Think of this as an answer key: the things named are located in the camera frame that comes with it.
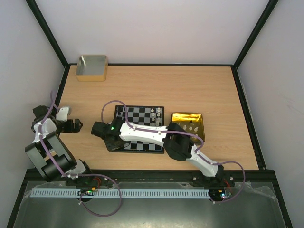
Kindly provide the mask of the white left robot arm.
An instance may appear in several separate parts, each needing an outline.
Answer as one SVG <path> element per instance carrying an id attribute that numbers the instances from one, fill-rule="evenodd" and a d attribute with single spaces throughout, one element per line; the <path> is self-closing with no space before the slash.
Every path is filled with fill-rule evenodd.
<path id="1" fill-rule="evenodd" d="M 31 129 L 35 138 L 25 147 L 25 153 L 47 182 L 59 178 L 71 178 L 76 182 L 79 175 L 92 172 L 87 163 L 77 160 L 59 138 L 62 133 L 78 133 L 83 126 L 79 119 L 69 119 L 70 113 L 69 106 L 33 108 L 35 119 Z"/>

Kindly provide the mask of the gold tin tray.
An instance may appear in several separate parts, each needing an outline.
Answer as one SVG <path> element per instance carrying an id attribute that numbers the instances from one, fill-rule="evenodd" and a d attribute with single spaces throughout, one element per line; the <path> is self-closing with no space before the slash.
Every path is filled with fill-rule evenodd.
<path id="1" fill-rule="evenodd" d="M 199 113 L 172 113 L 171 122 L 179 127 L 177 131 L 190 134 L 196 145 L 205 142 L 203 115 Z"/>

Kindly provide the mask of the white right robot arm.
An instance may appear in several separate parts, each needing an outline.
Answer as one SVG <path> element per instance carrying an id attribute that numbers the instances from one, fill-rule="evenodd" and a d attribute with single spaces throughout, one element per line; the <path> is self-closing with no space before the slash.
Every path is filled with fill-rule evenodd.
<path id="1" fill-rule="evenodd" d="M 170 123 L 168 126 L 143 126 L 115 119 L 111 123 L 101 123 L 100 137 L 104 142 L 112 146 L 120 146 L 128 141 L 141 141 L 158 145 L 167 152 L 171 159 L 187 161 L 198 168 L 207 177 L 208 183 L 218 186 L 223 180 L 223 166 L 213 161 L 197 146 L 191 137 L 195 135 L 187 133 L 178 124 Z"/>

